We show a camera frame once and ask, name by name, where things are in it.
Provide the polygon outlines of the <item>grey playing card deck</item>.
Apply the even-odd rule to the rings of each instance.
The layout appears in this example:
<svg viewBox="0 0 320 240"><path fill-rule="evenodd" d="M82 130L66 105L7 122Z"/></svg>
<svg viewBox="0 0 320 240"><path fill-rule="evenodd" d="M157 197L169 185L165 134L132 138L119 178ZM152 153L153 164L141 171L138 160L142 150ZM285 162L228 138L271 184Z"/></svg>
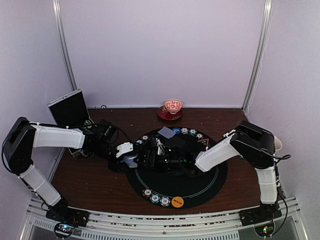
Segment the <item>grey playing card deck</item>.
<svg viewBox="0 0 320 240"><path fill-rule="evenodd" d="M122 162L125 163L130 169L134 169L138 167L136 160L138 159L138 155L135 153L128 153L123 156Z"/></svg>

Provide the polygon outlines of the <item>orange big blind button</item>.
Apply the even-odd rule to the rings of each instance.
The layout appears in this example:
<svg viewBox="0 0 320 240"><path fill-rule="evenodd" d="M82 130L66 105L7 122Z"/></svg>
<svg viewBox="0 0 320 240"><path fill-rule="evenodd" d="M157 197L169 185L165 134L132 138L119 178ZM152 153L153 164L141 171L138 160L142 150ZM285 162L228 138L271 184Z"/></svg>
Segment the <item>orange big blind button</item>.
<svg viewBox="0 0 320 240"><path fill-rule="evenodd" d="M181 208L184 205L184 203L185 203L184 199L180 196L175 196L171 200L171 205L174 208Z"/></svg>

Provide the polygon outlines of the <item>single grey playing card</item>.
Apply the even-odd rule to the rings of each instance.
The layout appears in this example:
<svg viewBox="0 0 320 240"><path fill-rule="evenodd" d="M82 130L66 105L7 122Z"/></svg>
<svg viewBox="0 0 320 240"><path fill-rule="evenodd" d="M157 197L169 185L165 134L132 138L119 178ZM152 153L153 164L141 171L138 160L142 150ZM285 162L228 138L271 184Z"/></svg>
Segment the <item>single grey playing card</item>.
<svg viewBox="0 0 320 240"><path fill-rule="evenodd" d="M176 133L175 131L173 131L172 129L164 126L162 127L159 131L158 131L158 134L160 134L161 136L167 138L167 139L170 139L172 138Z"/></svg>

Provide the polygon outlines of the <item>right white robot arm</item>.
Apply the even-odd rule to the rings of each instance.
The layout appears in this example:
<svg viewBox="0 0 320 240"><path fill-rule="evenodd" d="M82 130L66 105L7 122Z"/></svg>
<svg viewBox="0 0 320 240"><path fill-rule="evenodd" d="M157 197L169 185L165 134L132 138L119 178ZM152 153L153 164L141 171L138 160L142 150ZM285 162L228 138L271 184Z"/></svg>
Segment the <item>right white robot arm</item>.
<svg viewBox="0 0 320 240"><path fill-rule="evenodd" d="M248 121L240 121L213 146L204 146L186 134L166 140L150 138L138 148L135 163L155 170L173 170L195 178L217 165L239 156L256 171L260 189L259 220L268 220L278 209L278 163L291 158L290 154L276 155L275 136L268 130Z"/></svg>

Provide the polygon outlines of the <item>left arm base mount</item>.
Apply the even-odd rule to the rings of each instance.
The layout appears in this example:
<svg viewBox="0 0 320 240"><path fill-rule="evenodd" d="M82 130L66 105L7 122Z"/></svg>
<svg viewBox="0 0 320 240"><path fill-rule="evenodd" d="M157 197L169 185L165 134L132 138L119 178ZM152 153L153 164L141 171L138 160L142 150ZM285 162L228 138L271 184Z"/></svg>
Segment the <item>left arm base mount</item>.
<svg viewBox="0 0 320 240"><path fill-rule="evenodd" d="M78 227L86 227L90 213L85 210L67 208L66 213L58 214L53 209L46 211L46 218L56 221L53 233L58 239L69 238Z"/></svg>

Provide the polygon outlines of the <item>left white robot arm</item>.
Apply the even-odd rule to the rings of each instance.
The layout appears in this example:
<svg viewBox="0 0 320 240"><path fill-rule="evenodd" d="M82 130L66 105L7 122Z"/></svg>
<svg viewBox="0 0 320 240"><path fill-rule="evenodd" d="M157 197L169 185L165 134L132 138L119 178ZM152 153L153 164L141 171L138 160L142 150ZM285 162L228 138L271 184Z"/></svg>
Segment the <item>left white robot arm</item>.
<svg viewBox="0 0 320 240"><path fill-rule="evenodd" d="M49 161L40 166L41 157L53 157L59 149L71 148L108 161L114 172L137 168L136 145L131 140L114 146L111 138L120 129L109 121L82 125L54 125L19 117L5 137L1 154L9 172L20 178L42 201L52 208L61 222L72 218L72 211L61 193L48 180Z"/></svg>

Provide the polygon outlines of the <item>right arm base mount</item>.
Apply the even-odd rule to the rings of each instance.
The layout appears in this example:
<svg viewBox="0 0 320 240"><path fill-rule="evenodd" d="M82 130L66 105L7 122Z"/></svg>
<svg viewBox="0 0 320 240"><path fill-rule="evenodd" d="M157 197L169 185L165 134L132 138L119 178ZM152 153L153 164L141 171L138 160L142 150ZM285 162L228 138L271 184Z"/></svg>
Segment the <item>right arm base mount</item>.
<svg viewBox="0 0 320 240"><path fill-rule="evenodd" d="M271 237L276 232L275 219L282 216L280 210L272 211L256 207L239 212L242 226L254 226L255 233L262 238Z"/></svg>

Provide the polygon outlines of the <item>blue small blind button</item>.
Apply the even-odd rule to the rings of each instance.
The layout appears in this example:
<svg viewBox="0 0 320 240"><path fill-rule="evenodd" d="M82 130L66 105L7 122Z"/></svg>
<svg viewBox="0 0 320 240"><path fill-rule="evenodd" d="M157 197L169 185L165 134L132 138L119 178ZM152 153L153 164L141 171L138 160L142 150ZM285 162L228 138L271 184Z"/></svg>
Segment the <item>blue small blind button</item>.
<svg viewBox="0 0 320 240"><path fill-rule="evenodd" d="M172 129L176 134L180 134L182 131L181 131L181 128L179 128L179 127L174 127L173 129Z"/></svg>

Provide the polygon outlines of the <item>red black triangle marker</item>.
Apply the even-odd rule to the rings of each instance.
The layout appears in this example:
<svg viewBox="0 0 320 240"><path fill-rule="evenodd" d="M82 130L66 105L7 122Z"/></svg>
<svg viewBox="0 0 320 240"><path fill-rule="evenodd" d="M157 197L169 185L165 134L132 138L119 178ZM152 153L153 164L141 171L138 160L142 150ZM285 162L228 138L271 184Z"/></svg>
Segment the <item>red black triangle marker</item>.
<svg viewBox="0 0 320 240"><path fill-rule="evenodd" d="M199 139L198 142L200 144L204 145L205 147L208 147L209 143L210 143L210 139L209 138L202 138L202 139Z"/></svg>

